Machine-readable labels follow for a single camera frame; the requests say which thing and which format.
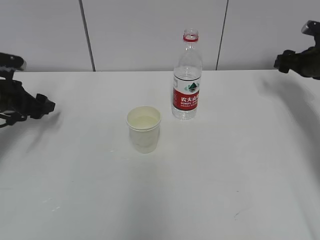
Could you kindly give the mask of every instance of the cup rim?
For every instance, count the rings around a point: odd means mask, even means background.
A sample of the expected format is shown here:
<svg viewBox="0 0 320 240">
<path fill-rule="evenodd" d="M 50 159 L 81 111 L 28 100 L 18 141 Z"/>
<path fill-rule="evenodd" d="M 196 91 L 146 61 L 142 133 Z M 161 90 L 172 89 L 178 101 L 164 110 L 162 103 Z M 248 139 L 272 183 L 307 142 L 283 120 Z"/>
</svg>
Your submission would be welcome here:
<svg viewBox="0 0 320 240">
<path fill-rule="evenodd" d="M 159 118 L 158 122 L 156 123 L 156 125 L 154 125 L 154 126 L 152 126 L 152 127 L 149 127 L 149 128 L 147 128 L 147 127 L 145 127 L 145 128 L 136 128 L 136 127 L 132 126 L 132 125 L 128 122 L 128 116 L 129 116 L 129 114 L 130 114 L 133 110 L 135 110 L 135 109 L 137 109 L 137 108 L 143 108 L 143 107 L 152 108 L 152 109 L 156 110 L 156 111 L 159 113 L 160 118 Z M 128 114 L 126 115 L 126 118 L 125 118 L 125 121 L 126 121 L 126 124 L 128 125 L 128 127 L 129 127 L 130 129 L 134 130 L 134 131 L 137 131 L 137 132 L 148 132 L 148 131 L 151 131 L 151 130 L 157 128 L 157 127 L 160 125 L 161 120 L 162 120 L 161 112 L 160 112 L 158 109 L 156 109 L 155 107 L 153 107 L 153 106 L 147 106 L 147 105 L 146 105 L 146 106 L 137 106 L 137 107 L 131 109 L 131 110 L 128 112 Z"/>
</svg>

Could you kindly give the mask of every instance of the green logo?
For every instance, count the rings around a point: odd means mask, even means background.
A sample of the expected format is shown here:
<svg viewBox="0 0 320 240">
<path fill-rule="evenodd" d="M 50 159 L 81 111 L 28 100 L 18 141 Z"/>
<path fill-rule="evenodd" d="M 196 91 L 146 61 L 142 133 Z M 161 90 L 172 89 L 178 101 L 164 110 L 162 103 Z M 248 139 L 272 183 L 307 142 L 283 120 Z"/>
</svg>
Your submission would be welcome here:
<svg viewBox="0 0 320 240">
<path fill-rule="evenodd" d="M 191 85 L 186 86 L 184 88 L 184 90 L 187 91 L 187 92 L 190 92 L 190 93 L 194 93 L 199 86 L 200 86 L 199 83 L 197 83 L 197 84 L 192 83 Z"/>
</svg>

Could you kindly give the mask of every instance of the black robotic arm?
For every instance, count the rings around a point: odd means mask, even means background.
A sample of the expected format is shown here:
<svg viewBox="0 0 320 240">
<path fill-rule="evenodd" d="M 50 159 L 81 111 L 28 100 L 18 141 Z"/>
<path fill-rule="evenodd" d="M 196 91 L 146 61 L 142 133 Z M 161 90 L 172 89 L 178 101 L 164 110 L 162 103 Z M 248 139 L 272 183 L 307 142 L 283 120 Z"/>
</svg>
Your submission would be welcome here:
<svg viewBox="0 0 320 240">
<path fill-rule="evenodd" d="M 0 52 L 0 118 L 5 120 L 0 128 L 23 122 L 28 116 L 41 119 L 55 109 L 56 104 L 45 95 L 38 93 L 34 98 L 20 81 L 13 80 L 15 71 L 25 68 L 26 62 L 20 56 Z"/>
<path fill-rule="evenodd" d="M 274 67 L 285 74 L 293 70 L 302 77 L 320 80 L 320 22 L 309 20 L 301 32 L 313 36 L 315 46 L 301 53 L 285 50 L 277 56 Z"/>
</svg>

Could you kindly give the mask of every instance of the wall seam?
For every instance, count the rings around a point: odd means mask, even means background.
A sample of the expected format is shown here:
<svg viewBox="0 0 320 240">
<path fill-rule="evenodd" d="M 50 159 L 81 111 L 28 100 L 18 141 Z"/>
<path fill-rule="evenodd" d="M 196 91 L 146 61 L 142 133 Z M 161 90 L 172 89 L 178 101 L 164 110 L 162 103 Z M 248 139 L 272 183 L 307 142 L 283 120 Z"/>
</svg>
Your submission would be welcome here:
<svg viewBox="0 0 320 240">
<path fill-rule="evenodd" d="M 221 52 L 221 46 L 222 46 L 222 41 L 223 41 L 223 38 L 224 38 L 224 32 L 225 32 L 225 26 L 226 26 L 228 6 L 229 6 L 229 0 L 226 1 L 226 6 L 225 6 L 225 13 L 224 13 L 224 19 L 223 19 L 223 25 L 222 25 L 222 32 L 221 32 L 221 38 L 220 38 L 220 45 L 219 45 L 218 57 L 217 57 L 217 59 L 216 59 L 216 65 L 215 65 L 215 70 L 216 70 L 216 71 L 218 70 L 218 64 L 219 64 L 220 52 Z"/>
<path fill-rule="evenodd" d="M 79 0 L 79 6 L 80 6 L 80 11 L 81 11 L 83 29 L 84 29 L 84 33 L 85 33 L 86 43 L 87 43 L 87 46 L 88 46 L 88 51 L 89 51 L 92 71 L 95 72 L 96 71 L 96 66 L 95 66 L 94 56 L 92 54 L 91 43 L 90 43 L 90 38 L 89 38 L 89 32 L 88 32 L 88 27 L 87 27 L 87 21 L 86 21 L 86 17 L 85 17 L 85 10 L 84 10 L 84 5 L 82 3 L 82 0 Z"/>
</svg>

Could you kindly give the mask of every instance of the plastic water bottle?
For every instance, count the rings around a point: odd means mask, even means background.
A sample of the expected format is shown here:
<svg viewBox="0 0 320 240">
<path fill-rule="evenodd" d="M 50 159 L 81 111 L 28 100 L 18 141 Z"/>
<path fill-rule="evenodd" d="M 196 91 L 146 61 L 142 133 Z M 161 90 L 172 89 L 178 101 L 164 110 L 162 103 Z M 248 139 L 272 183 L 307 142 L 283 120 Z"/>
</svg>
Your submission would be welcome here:
<svg viewBox="0 0 320 240">
<path fill-rule="evenodd" d="M 185 49 L 173 70 L 172 113 L 181 120 L 192 119 L 197 112 L 202 58 L 195 49 L 199 39 L 195 29 L 184 30 Z"/>
</svg>

